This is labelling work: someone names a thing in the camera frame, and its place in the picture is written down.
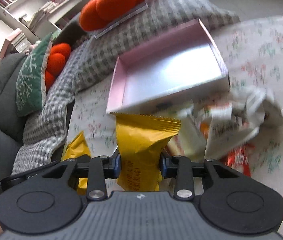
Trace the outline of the yellow snack packet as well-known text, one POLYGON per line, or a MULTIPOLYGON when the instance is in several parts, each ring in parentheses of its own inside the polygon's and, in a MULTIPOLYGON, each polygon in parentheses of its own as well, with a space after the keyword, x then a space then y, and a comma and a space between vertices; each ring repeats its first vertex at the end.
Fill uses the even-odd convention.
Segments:
MULTIPOLYGON (((61 157, 61 161, 67 159, 75 159, 84 156, 91 157, 89 147, 84 137, 84 131, 78 133, 78 135, 70 142, 61 157)), ((88 178, 80 178, 77 187, 77 193, 79 195, 85 195, 87 190, 88 178)))
POLYGON ((181 121, 153 115, 115 113, 121 156, 118 184, 125 191, 158 191, 162 150, 181 128, 181 121))

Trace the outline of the white snack packet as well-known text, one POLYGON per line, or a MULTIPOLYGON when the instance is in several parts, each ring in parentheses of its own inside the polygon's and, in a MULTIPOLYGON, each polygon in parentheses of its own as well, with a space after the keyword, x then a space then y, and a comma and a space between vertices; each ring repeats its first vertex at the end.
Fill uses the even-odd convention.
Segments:
POLYGON ((253 86, 185 103, 170 113, 182 124, 168 152, 193 161, 224 157, 256 137, 261 126, 283 127, 283 108, 274 93, 253 86))

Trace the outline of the red snack packet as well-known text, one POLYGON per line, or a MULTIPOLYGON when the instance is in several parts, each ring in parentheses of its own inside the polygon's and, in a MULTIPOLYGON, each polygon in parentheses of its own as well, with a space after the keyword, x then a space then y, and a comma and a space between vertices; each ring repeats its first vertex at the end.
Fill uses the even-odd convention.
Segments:
POLYGON ((249 156, 252 154, 254 148, 255 146, 251 143, 237 146, 223 156, 220 159, 220 162, 248 177, 251 177, 252 173, 249 165, 249 156))

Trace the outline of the green embroidered cushion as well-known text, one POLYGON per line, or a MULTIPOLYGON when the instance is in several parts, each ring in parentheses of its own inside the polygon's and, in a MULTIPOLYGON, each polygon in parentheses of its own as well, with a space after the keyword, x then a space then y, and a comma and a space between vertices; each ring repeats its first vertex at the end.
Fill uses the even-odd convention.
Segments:
POLYGON ((51 49, 52 33, 49 33, 22 64, 16 81, 16 107, 19 117, 40 111, 45 105, 45 71, 51 49))

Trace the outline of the pink white shallow box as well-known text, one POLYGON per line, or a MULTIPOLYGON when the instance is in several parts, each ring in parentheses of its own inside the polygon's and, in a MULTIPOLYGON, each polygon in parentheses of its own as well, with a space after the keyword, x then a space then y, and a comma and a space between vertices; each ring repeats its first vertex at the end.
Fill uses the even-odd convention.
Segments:
POLYGON ((151 114, 229 90, 220 51, 203 22, 195 19, 118 56, 106 112, 151 114))

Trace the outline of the small orange pumpkin pillow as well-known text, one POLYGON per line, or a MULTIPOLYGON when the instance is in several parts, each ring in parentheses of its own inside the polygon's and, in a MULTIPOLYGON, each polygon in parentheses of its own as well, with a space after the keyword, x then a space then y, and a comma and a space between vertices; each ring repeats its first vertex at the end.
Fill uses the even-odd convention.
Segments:
POLYGON ((44 77, 46 91, 50 89, 57 77, 61 74, 70 54, 71 46, 67 43, 52 46, 44 77))

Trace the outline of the floral tablecloth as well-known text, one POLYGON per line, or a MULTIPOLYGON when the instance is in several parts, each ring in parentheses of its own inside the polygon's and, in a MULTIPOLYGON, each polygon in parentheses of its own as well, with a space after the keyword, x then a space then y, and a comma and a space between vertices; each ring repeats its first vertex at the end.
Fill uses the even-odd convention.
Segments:
MULTIPOLYGON (((213 38, 228 67, 231 92, 264 89, 273 92, 283 108, 283 16, 226 26, 213 38)), ((66 140, 68 144, 84 131, 93 154, 115 149, 114 120, 102 117, 110 88, 110 76, 105 78, 76 96, 66 140)), ((283 194, 283 129, 260 129, 251 143, 253 178, 283 194)), ((283 224, 279 231, 283 235, 283 224)))

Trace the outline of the clear acrylic tray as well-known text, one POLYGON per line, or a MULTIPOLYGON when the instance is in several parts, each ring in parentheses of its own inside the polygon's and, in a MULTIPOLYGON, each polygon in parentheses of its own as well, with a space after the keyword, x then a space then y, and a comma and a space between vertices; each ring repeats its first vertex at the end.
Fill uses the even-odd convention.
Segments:
POLYGON ((113 20, 112 22, 110 22, 110 24, 108 24, 103 29, 99 29, 97 31, 94 31, 93 37, 95 39, 99 39, 101 36, 105 35, 106 33, 111 31, 112 29, 114 29, 118 25, 126 22, 130 18, 133 18, 137 14, 139 14, 139 13, 141 13, 141 12, 147 10, 147 9, 148 9, 148 4, 146 2, 142 2, 142 3, 138 4, 136 7, 134 7, 133 9, 131 9, 130 11, 125 13, 124 15, 122 15, 119 18, 117 18, 116 20, 113 20))

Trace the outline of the large orange pumpkin pillow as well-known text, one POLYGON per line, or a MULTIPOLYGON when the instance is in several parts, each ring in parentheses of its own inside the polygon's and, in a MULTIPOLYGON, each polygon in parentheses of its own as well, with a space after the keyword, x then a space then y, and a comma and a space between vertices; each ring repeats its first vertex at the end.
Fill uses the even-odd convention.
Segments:
POLYGON ((84 31, 109 25, 144 0, 90 0, 81 10, 78 22, 84 31))

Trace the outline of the white bookshelf with books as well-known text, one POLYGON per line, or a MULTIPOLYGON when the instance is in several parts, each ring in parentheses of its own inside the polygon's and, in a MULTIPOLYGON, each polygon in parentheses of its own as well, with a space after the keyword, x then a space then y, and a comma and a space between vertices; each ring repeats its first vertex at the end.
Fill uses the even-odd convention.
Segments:
POLYGON ((89 0, 0 0, 0 19, 30 42, 63 29, 89 0))

